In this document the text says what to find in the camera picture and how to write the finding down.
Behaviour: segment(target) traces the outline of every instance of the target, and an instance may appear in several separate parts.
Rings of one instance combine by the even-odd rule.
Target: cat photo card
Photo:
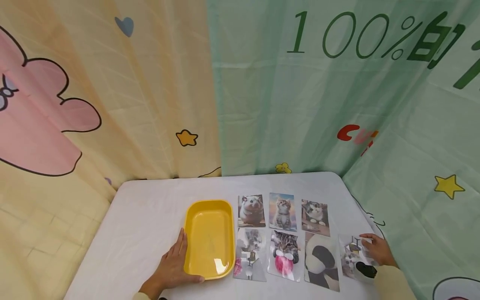
[[[293,195],[271,192],[268,209],[270,228],[297,231]]]
[[[316,234],[330,236],[328,223],[328,206],[323,203],[301,201],[301,228]]]
[[[265,227],[262,195],[239,196],[239,227]]]
[[[310,232],[305,233],[305,281],[340,291],[336,242]]]
[[[233,277],[267,281],[264,271],[266,245],[267,239],[262,229],[239,228]]]
[[[358,272],[355,270],[357,262],[363,262],[366,265],[378,266],[373,260],[370,252],[362,245],[361,240],[372,242],[371,239],[361,238],[359,236],[351,236],[345,234],[338,235],[340,244],[340,261],[342,265],[343,275],[360,280],[355,276]]]
[[[303,265],[299,263],[298,236],[272,230],[267,272],[288,280],[300,282]]]

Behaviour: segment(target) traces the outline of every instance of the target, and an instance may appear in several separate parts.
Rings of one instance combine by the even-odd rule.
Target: sleeve
[[[150,300],[150,298],[144,293],[136,293],[132,300]]]
[[[375,269],[377,275],[373,282],[381,300],[417,300],[400,269],[389,265]]]

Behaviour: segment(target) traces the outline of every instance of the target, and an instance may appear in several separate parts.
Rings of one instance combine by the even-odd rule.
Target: yellow curtain
[[[206,5],[4,0],[0,26],[0,298],[62,299],[123,182],[221,175]]]

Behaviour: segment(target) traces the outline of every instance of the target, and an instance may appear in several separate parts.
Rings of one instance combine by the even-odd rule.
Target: tray
[[[226,276],[235,263],[233,210],[225,200],[193,203],[185,217],[188,237],[184,270],[205,280]]]

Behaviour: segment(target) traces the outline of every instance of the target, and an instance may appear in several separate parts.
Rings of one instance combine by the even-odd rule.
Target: kitten picture
[[[355,265],[357,262],[363,262],[366,265],[378,265],[375,260],[373,260],[370,252],[362,245],[361,240],[368,240],[358,236],[351,236],[345,234],[338,235],[338,242],[340,244],[340,261],[343,275],[361,280],[361,278],[356,278],[355,275]]]
[[[266,237],[261,229],[239,228],[233,277],[267,281],[264,272]]]
[[[293,195],[270,193],[270,228],[297,231]]]
[[[262,236],[259,231],[257,229],[246,230],[245,236],[247,237],[248,245],[247,247],[242,247],[241,250],[245,252],[259,251],[262,245]]]
[[[239,227],[265,227],[262,195],[239,196]]]
[[[308,201],[301,201],[301,226],[305,231],[330,236],[330,225],[328,223],[328,206],[326,204]]]
[[[268,273],[293,281],[300,281],[303,266],[299,264],[300,249],[297,236],[272,230]]]

